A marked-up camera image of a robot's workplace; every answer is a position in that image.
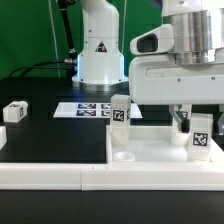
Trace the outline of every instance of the white plastic housing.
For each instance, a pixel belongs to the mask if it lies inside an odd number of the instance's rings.
[[[223,0],[162,0],[162,16],[224,8]]]
[[[13,101],[3,108],[4,122],[17,123],[27,115],[28,104],[25,101]]]
[[[138,51],[137,43],[139,39],[148,36],[148,35],[155,35],[158,38],[158,48],[156,51],[153,52],[146,52],[142,53]],[[159,28],[156,28],[148,33],[145,33],[131,41],[130,44],[131,53],[134,55],[149,55],[149,54],[160,54],[165,53],[174,47],[174,38],[173,38],[173,27],[170,24],[164,24]]]
[[[136,57],[129,69],[132,100],[139,105],[223,104],[224,50],[216,62],[184,66],[172,54]]]
[[[80,0],[84,49],[77,78],[86,84],[116,84],[124,79],[124,58],[118,49],[119,14],[106,0]]]

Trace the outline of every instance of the white block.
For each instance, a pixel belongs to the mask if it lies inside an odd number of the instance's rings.
[[[6,142],[7,142],[6,129],[5,127],[0,127],[0,150],[5,145]]]
[[[17,123],[27,115],[28,104],[25,101],[13,101],[3,108],[4,122]]]
[[[115,94],[111,98],[110,131],[112,143],[126,145],[129,139],[131,97]]]
[[[210,161],[210,145],[213,127],[213,115],[192,114],[188,160]]]

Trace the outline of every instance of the green backdrop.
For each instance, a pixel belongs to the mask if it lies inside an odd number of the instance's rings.
[[[125,36],[122,47],[125,0],[108,0],[108,2],[115,5],[120,13],[119,47],[120,50],[123,49],[127,74],[128,66],[133,59],[129,49],[130,41],[158,27],[161,24],[160,12],[150,3],[150,0],[127,0]],[[60,59],[63,59],[68,55],[64,28],[56,1],[51,0],[51,5],[58,55]],[[56,59],[48,0],[3,1],[0,7],[0,78],[6,77],[18,67]],[[80,4],[69,7],[68,13],[75,48],[80,52],[83,45]],[[33,75],[41,73],[47,76],[57,76],[56,71],[32,72]]]

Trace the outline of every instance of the white platform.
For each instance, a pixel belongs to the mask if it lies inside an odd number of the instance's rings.
[[[107,164],[0,164],[0,189],[224,190],[224,153],[212,141],[211,162],[187,162],[186,148],[170,143],[171,127],[130,128],[127,146],[112,146]],[[116,162],[129,152],[133,162]]]

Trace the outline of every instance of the black table surface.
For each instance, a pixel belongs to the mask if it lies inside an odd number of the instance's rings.
[[[1,80],[0,108],[15,100],[26,100],[29,109],[28,116],[18,124],[5,124],[0,114],[0,125],[6,126],[8,137],[0,152],[0,161],[105,163],[108,119],[53,119],[53,113],[61,101],[109,102],[113,94],[75,90],[65,79]],[[160,118],[164,117],[162,123],[170,123],[166,112],[149,112],[155,117],[158,113]],[[1,224],[221,224],[224,223],[223,211],[224,192],[0,191]]]

